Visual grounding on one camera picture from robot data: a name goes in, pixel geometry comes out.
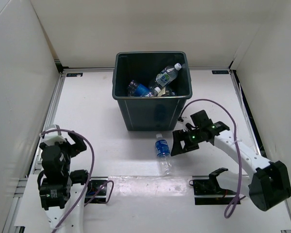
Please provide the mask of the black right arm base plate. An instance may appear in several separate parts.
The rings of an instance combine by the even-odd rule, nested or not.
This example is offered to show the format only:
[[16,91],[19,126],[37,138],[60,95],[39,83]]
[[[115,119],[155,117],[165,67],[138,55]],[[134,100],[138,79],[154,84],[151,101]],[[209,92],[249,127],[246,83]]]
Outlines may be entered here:
[[231,190],[213,188],[210,179],[205,177],[193,177],[189,186],[194,191],[195,205],[228,205],[236,195]]

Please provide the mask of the clear bottle white blue label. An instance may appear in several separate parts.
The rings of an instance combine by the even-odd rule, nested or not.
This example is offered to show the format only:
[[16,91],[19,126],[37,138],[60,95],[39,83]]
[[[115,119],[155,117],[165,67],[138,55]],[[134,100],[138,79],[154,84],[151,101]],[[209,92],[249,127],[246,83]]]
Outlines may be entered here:
[[156,76],[156,84],[161,87],[167,86],[170,82],[177,78],[178,72],[181,69],[182,65],[180,63],[176,63],[173,66],[167,66]]

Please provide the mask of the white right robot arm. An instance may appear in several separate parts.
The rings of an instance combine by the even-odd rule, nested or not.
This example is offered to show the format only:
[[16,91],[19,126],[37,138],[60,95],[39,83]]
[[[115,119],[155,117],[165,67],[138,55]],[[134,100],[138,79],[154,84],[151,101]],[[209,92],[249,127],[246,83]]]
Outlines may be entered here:
[[233,132],[221,121],[213,122],[202,110],[191,115],[192,123],[185,129],[173,131],[171,155],[176,156],[199,149],[209,142],[232,158],[246,172],[246,177],[227,168],[211,172],[206,180],[194,180],[199,195],[220,195],[224,191],[240,193],[262,211],[267,211],[291,197],[291,184],[286,165],[256,154],[246,144],[234,139]]

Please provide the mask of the clear bottle dark blue label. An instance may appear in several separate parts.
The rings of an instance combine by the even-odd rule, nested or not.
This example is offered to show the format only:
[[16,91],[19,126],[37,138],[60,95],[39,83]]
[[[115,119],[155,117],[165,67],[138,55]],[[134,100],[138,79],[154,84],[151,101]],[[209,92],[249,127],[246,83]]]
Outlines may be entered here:
[[162,174],[171,175],[173,165],[171,160],[170,149],[167,141],[164,139],[161,133],[156,134],[155,149],[157,158],[160,162]]

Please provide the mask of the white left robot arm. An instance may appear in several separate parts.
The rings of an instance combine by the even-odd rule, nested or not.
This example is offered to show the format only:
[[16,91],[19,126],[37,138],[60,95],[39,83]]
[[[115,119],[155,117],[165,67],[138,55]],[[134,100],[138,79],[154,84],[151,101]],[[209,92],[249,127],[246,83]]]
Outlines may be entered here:
[[68,131],[70,144],[60,132],[44,135],[40,143],[42,171],[37,178],[41,206],[52,233],[83,232],[85,194],[92,190],[87,170],[70,170],[71,159],[87,146],[83,137]]

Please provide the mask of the clear bottle apple label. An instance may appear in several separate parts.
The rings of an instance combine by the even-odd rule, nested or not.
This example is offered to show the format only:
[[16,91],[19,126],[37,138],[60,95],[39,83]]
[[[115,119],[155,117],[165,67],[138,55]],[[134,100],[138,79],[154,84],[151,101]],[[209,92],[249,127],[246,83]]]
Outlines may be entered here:
[[165,86],[159,93],[158,97],[175,96],[175,91],[170,86]]

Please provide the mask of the clear unlabelled plastic bottle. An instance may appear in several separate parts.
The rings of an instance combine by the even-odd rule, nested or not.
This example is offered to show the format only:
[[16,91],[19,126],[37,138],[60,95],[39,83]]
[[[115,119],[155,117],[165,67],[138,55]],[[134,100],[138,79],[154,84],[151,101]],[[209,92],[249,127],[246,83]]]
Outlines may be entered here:
[[150,93],[153,97],[156,97],[160,92],[161,92],[161,88],[159,86],[157,86],[155,83],[154,84],[150,84],[148,86]]

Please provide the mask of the dark green plastic bin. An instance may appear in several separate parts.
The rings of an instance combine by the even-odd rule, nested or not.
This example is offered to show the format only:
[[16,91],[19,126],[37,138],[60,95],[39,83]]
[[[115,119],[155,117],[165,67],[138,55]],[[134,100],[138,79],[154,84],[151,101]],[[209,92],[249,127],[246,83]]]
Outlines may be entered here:
[[[135,80],[148,86],[168,65],[182,69],[171,82],[175,96],[130,97],[128,85]],[[129,131],[172,131],[185,102],[193,95],[187,56],[182,51],[120,52],[113,70],[112,96]]]

